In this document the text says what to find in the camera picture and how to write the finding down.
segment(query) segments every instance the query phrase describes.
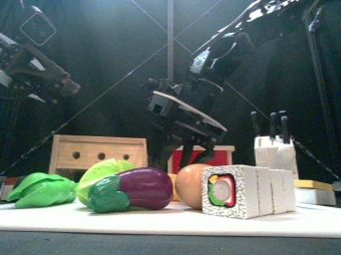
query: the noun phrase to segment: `red box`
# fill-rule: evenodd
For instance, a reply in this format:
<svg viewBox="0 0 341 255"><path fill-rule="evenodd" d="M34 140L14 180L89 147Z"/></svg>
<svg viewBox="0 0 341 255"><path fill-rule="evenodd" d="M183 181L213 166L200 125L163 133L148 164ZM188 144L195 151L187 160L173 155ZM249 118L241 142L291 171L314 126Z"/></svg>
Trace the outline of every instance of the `red box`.
<svg viewBox="0 0 341 255"><path fill-rule="evenodd" d="M204 149L200 146L195 146L192 148L192 154L189 157L189 161L192 161L199 153L201 153ZM213 147L213 158L205 162L205 164L211 166L217 165L229 165L231 164L231 153L233 152L233 146L228 145L216 145ZM169 157L168 161L168 173L177 173L179 160L181 155L181 147L179 147Z"/></svg>

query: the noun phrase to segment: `wooden box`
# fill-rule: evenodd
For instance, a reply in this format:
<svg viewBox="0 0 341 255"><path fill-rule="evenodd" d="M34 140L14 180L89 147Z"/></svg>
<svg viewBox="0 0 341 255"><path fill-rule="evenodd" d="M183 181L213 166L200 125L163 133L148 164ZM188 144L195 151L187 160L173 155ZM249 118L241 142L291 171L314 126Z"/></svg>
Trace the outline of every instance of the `wooden box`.
<svg viewBox="0 0 341 255"><path fill-rule="evenodd" d="M195 146L192 148L192 154L189 157L189 161L193 160L196 155L203 151L200 146ZM229 145L216 145L213 147L213 158L205 162L208 165L219 166L219 165L229 165L231 164L231 153L233 152L233 146ZM181 156L181 147L179 147L168 161L168 173L177 173L179 161Z"/></svg>
<svg viewBox="0 0 341 255"><path fill-rule="evenodd" d="M104 159L120 159L134 167L147 166L144 138L60 135L53 136L49 173L72 177Z"/></svg>

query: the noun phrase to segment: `metal pole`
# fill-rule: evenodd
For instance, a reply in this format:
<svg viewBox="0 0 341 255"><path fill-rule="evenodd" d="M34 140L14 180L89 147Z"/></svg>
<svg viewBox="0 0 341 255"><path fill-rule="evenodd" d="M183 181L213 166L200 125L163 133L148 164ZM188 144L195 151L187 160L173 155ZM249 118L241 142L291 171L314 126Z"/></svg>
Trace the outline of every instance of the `metal pole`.
<svg viewBox="0 0 341 255"><path fill-rule="evenodd" d="M173 3L168 0L168 80L172 82L173 63Z"/></svg>
<svg viewBox="0 0 341 255"><path fill-rule="evenodd" d="M315 27L314 27L316 22L320 22L318 17L320 11L322 11L322 7L319 7L316 11L314 20L311 20L308 15L306 15L303 22L304 22L304 28L306 28L306 34L307 34L307 43L308 43L308 49L311 54L316 90L319 95L319 103L320 103L323 122L324 122L324 128L326 128L330 158L332 161L331 163L332 163L334 170L336 170L339 173L341 155L339 155L339 151L336 147L335 129L332 125L332 118L331 118L330 106L327 101L326 83L324 83L323 72L320 69L320 60L319 60L319 52L316 47Z"/></svg>

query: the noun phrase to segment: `eggplant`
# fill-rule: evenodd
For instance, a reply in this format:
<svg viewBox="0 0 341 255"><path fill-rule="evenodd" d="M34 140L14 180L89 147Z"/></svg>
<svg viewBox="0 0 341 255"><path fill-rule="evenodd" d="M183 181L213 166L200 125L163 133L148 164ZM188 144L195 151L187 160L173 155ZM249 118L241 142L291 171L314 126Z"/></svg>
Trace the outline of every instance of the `eggplant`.
<svg viewBox="0 0 341 255"><path fill-rule="evenodd" d="M171 178L159 168L134 168L98 180L88 197L86 206L98 213L124 211L129 206L159 210L172 199Z"/></svg>

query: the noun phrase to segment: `black backdrop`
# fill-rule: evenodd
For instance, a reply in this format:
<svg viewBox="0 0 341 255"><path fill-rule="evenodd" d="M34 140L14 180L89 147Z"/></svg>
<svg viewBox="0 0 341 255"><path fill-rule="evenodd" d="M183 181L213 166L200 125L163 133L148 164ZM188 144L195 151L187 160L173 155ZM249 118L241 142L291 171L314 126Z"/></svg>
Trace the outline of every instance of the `black backdrop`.
<svg viewBox="0 0 341 255"><path fill-rule="evenodd" d="M57 35L40 48L81 85L81 91L57 105L34 100L0 102L1 169L19 158L37 142L60 134L145 137L148 151L157 142L148 98L140 84L168 75L167 0L40 0L36 5L57 26ZM183 82L189 53L227 25L251 1L173 1L173 81ZM15 39L19 1L0 3L0 32ZM287 110L290 130L322 163L339 174L330 147L303 24L283 39L258 48L228 78L231 89L216 99L211 116L225 126L223 144L235 146L233 163L254 164L252 130L248 113ZM1 88L1 95L7 91ZM262 128L267 132L263 120ZM46 171L52 140L6 172L7 175ZM331 181L334 177L306 153L296 149L302 178Z"/></svg>

